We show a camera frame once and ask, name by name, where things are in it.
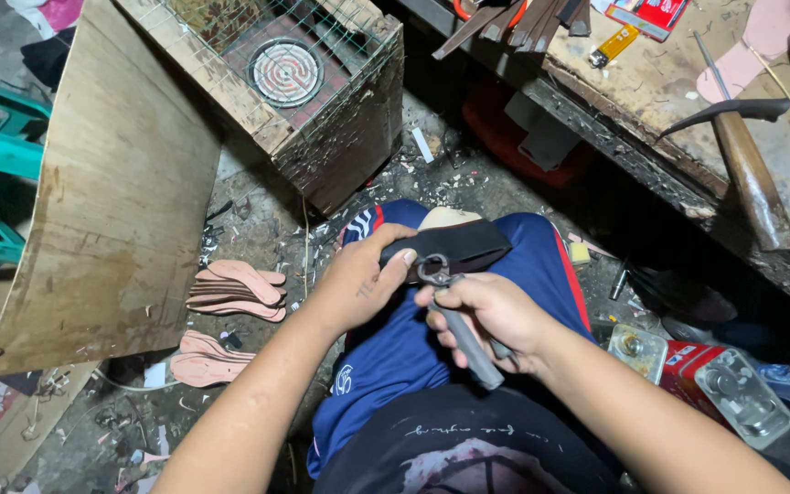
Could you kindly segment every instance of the pink insole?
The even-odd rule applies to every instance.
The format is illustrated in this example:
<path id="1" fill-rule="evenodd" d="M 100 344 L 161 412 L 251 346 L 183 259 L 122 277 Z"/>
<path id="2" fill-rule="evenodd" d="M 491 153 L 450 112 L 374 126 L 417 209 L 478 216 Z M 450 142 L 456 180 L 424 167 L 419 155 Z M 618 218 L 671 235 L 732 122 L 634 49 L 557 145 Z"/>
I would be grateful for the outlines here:
<path id="1" fill-rule="evenodd" d="M 789 34 L 790 0 L 757 0 L 749 13 L 742 38 L 715 61 L 730 97 L 736 98 L 763 71 L 763 65 L 745 43 L 752 45 L 755 51 L 770 62 L 788 49 Z M 710 69 L 704 70 L 697 77 L 697 92 L 710 103 L 718 103 L 724 99 Z"/>

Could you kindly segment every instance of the black t-shirt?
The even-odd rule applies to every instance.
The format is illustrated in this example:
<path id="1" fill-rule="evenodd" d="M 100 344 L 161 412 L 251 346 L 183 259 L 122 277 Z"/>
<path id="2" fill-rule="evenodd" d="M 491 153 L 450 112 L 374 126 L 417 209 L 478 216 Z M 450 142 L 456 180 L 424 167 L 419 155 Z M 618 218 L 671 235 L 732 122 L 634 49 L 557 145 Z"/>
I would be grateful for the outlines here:
<path id="1" fill-rule="evenodd" d="M 620 473 L 614 456 L 550 395 L 530 400 L 502 387 L 479 395 L 451 384 L 381 408 L 313 491 L 620 492 Z"/>

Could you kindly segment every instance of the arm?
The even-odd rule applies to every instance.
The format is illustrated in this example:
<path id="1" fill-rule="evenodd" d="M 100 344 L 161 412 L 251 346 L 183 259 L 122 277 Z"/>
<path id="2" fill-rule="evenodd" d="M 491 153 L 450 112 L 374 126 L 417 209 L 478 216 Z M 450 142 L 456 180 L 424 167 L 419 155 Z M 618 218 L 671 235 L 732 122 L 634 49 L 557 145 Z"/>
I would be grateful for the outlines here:
<path id="1" fill-rule="evenodd" d="M 401 251 L 381 272 L 380 251 L 415 233 L 387 223 L 344 247 L 303 307 L 197 421 L 154 492 L 264 492 L 291 420 L 328 348 L 389 302 L 416 259 L 415 251 Z"/>
<path id="2" fill-rule="evenodd" d="M 518 286 L 495 274 L 468 275 L 434 295 L 442 307 L 470 308 L 486 332 L 510 346 L 521 372 L 554 393 L 649 488 L 658 492 L 790 492 L 790 482 L 740 438 L 580 337 Z M 418 304 L 431 301 L 426 287 Z M 455 348 L 443 316 L 428 323 Z M 477 337 L 493 358 L 488 338 Z M 466 366 L 455 350 L 456 365 Z M 509 360 L 496 361 L 508 372 Z"/>

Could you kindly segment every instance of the concrete floor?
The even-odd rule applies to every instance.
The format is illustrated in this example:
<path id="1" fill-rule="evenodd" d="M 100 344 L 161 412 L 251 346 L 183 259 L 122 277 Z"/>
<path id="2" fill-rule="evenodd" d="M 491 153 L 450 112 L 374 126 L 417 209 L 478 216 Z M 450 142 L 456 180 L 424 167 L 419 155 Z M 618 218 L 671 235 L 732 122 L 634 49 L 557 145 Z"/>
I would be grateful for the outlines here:
<path id="1" fill-rule="evenodd" d="M 37 32 L 29 23 L 16 16 L 0 0 L 0 78 L 24 86 L 33 81 L 34 78 L 20 63 L 17 49 L 38 39 Z M 219 236 L 216 249 L 210 253 L 210 260 L 236 258 L 246 260 L 259 269 L 281 270 L 287 277 L 286 304 L 291 306 L 293 302 L 300 303 L 304 299 L 305 283 L 312 291 L 314 280 L 330 259 L 336 233 L 356 213 L 387 200 L 415 199 L 429 208 L 445 205 L 475 211 L 489 219 L 529 211 L 550 219 L 563 236 L 575 232 L 592 238 L 605 233 L 601 226 L 605 221 L 598 220 L 598 213 L 591 213 L 592 193 L 585 190 L 563 195 L 545 190 L 510 173 L 470 137 L 452 150 L 459 163 L 457 169 L 443 156 L 442 150 L 439 151 L 440 159 L 430 164 L 423 163 L 421 158 L 411 158 L 416 155 L 415 144 L 408 132 L 411 129 L 422 129 L 429 140 L 434 137 L 441 139 L 448 129 L 468 134 L 458 110 L 461 94 L 458 91 L 440 91 L 440 86 L 458 80 L 467 62 L 457 54 L 443 65 L 427 65 L 430 62 L 427 52 L 436 41 L 429 44 L 422 39 L 419 30 L 412 28 L 407 32 L 407 40 L 404 148 L 339 214 L 324 222 L 311 220 L 308 262 L 304 256 L 305 230 L 300 196 L 271 170 L 244 166 L 243 163 L 252 161 L 246 157 L 251 150 L 240 145 L 240 139 L 225 146 L 219 180 L 210 200 L 210 212 L 219 209 L 229 199 L 237 206 L 212 221 L 213 226 L 224 227 L 224 233 Z M 601 161 L 595 165 L 607 166 Z M 630 215 L 635 221 L 644 220 L 642 208 L 630 209 Z M 598 221 L 587 221 L 588 217 Z M 587 226 L 587 230 L 579 226 L 588 224 L 591 226 Z M 621 255 L 624 252 L 617 243 L 604 246 Z M 308 266 L 305 272 L 304 263 Z M 627 303 L 630 300 L 641 303 L 629 288 L 620 301 L 609 300 L 609 286 L 618 266 L 619 262 L 614 259 L 595 258 L 577 273 L 594 333 L 605 337 L 606 330 L 610 331 L 612 325 L 609 317 L 651 331 L 662 331 L 659 319 L 653 313 L 642 313 Z M 243 343 L 240 348 L 243 352 L 263 348 L 278 327 L 248 316 L 197 314 L 190 315 L 188 324 L 194 330 L 214 336 L 222 331 L 233 332 Z M 332 365 L 341 349 L 342 345 L 338 343 L 329 351 L 304 397 L 292 425 L 291 447 L 283 447 L 270 485 L 271 491 L 309 491 L 312 488 L 304 467 L 305 451 L 312 440 L 309 422 L 316 404 L 331 386 Z M 124 384 L 141 386 L 143 368 L 167 359 L 174 350 L 117 359 L 110 362 L 106 372 Z M 9 489 L 19 491 L 28 482 L 35 481 L 46 494 L 112 492 L 119 479 L 121 484 L 129 484 L 151 477 L 159 473 L 162 462 L 137 466 L 130 461 L 133 451 L 145 449 L 159 453 L 157 431 L 161 425 L 166 426 L 170 449 L 177 447 L 184 434 L 223 389 L 223 386 L 197 389 L 179 384 L 159 391 L 134 393 L 101 380 L 91 380 L 56 427 L 72 431 L 69 439 L 65 444 L 61 444 L 60 437 L 55 434 L 44 439 L 37 455 Z M 193 410 L 182 407 L 180 401 Z M 106 432 L 112 434 L 98 444 L 97 439 Z M 294 458 L 289 454 L 290 449 L 294 451 Z M 771 453 L 790 461 L 790 441 L 783 446 L 776 444 Z"/>

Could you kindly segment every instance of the metal rod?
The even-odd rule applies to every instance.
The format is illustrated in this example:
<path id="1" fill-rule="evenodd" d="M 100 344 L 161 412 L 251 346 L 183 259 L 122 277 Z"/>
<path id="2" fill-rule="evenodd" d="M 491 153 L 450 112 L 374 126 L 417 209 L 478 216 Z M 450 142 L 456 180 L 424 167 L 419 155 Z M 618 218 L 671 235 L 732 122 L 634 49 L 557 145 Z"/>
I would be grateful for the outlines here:
<path id="1" fill-rule="evenodd" d="M 774 79 L 774 81 L 775 81 L 775 82 L 776 82 L 776 84 L 779 86 L 779 88 L 782 90 L 782 92 L 784 92 L 784 94 L 785 94 L 785 97 L 787 97 L 787 98 L 788 98 L 788 100 L 790 101 L 790 93 L 788 92 L 788 90 L 787 90 L 787 89 L 785 89 L 785 85 L 784 85 L 784 84 L 782 84 L 782 81 L 781 81 L 781 80 L 779 80 L 779 76 L 778 76 L 778 75 L 776 75 L 776 73 L 774 72 L 774 70 L 773 70 L 773 69 L 771 69 L 769 65 L 767 65 L 767 61 L 765 61 L 765 60 L 763 59 L 763 57 L 761 56 L 761 54 L 760 54 L 760 53 L 758 53 L 757 51 L 755 51 L 755 49 L 754 49 L 754 48 L 752 48 L 752 45 L 750 45 L 750 44 L 746 43 L 746 42 L 745 42 L 745 39 L 742 39 L 742 43 L 743 43 L 743 44 L 744 44 L 746 47 L 748 47 L 748 49 L 749 49 L 750 51 L 752 51 L 752 53 L 755 55 L 755 57 L 757 57 L 757 59 L 758 59 L 758 62 L 761 62 L 761 65 L 763 65 L 763 69 L 767 71 L 767 74 L 770 74 L 770 77 L 772 77 L 772 78 Z"/>
<path id="2" fill-rule="evenodd" d="M 715 81 L 718 83 L 718 89 L 721 90 L 721 94 L 724 95 L 724 99 L 733 99 L 730 97 L 730 93 L 727 91 L 727 86 L 724 85 L 724 80 L 721 79 L 721 73 L 718 71 L 718 67 L 715 66 L 715 61 L 712 60 L 712 55 L 710 55 L 709 50 L 706 49 L 706 44 L 703 43 L 703 39 L 699 37 L 699 32 L 694 31 L 694 38 L 697 40 L 699 50 L 703 53 L 703 58 L 706 59 L 706 64 L 712 71 L 712 75 L 715 76 Z"/>

